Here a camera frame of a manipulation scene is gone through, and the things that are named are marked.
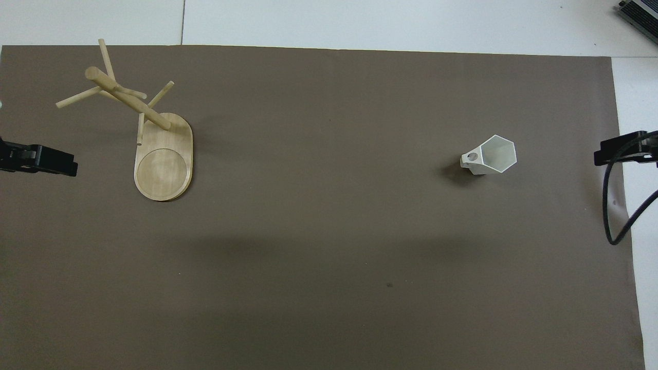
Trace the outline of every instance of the wooden peg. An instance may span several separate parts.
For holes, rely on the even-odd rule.
[[[144,136],[144,113],[139,114],[137,121],[137,145],[141,145],[141,138]]]
[[[66,107],[67,105],[71,105],[77,101],[83,100],[86,97],[90,97],[94,94],[97,94],[99,92],[102,92],[103,89],[101,89],[99,86],[96,86],[95,88],[91,88],[89,90],[85,90],[81,93],[77,93],[76,95],[73,95],[72,97],[68,97],[62,101],[58,101],[55,103],[55,105],[58,108],[63,108]]]
[[[131,89],[126,89],[125,87],[123,87],[121,85],[116,85],[114,87],[114,90],[117,91],[117,92],[120,92],[120,93],[127,93],[128,95],[132,95],[132,96],[138,97],[140,99],[146,99],[147,98],[145,93],[138,92],[138,91],[131,90]]]
[[[158,101],[160,101],[160,99],[162,99],[163,96],[165,96],[165,94],[169,90],[171,90],[171,88],[173,88],[173,87],[174,87],[174,82],[173,81],[167,82],[166,85],[164,85],[163,89],[160,90],[159,93],[155,94],[155,96],[153,97],[153,100],[151,100],[149,102],[149,108],[153,108],[153,106],[156,105],[158,103]]]
[[[110,55],[107,53],[107,46],[105,45],[104,39],[98,39],[98,45],[101,46],[101,54],[103,56],[103,63],[105,64],[105,70],[107,70],[107,75],[116,81],[114,78],[114,71],[112,70],[112,63],[110,63]]]
[[[109,76],[107,76],[105,73],[103,73],[103,71],[99,70],[97,67],[91,66],[87,68],[87,70],[85,70],[84,75],[88,80],[93,81],[95,84],[100,86],[103,90],[109,92],[112,96],[121,100],[121,102],[132,108],[137,113],[144,113],[146,118],[148,118],[151,122],[155,123],[156,125],[160,126],[160,128],[162,128],[163,130],[169,130],[169,128],[171,127],[171,122],[166,120],[164,117],[160,116],[158,112],[149,108],[148,105],[143,103],[138,98],[132,95],[127,95],[125,93],[120,93],[118,91],[115,91],[114,88],[118,86],[116,81],[109,78]]]

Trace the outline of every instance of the wooden mug tree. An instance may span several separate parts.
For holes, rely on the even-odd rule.
[[[169,81],[148,104],[142,102],[139,99],[146,99],[146,94],[116,83],[105,41],[100,39],[98,42],[107,74],[94,66],[87,68],[85,77],[97,86],[55,105],[58,108],[66,107],[99,93],[138,112],[135,185],[149,199],[172,200],[183,194],[192,180],[192,129],[181,116],[158,113],[153,106],[173,87],[174,82]]]

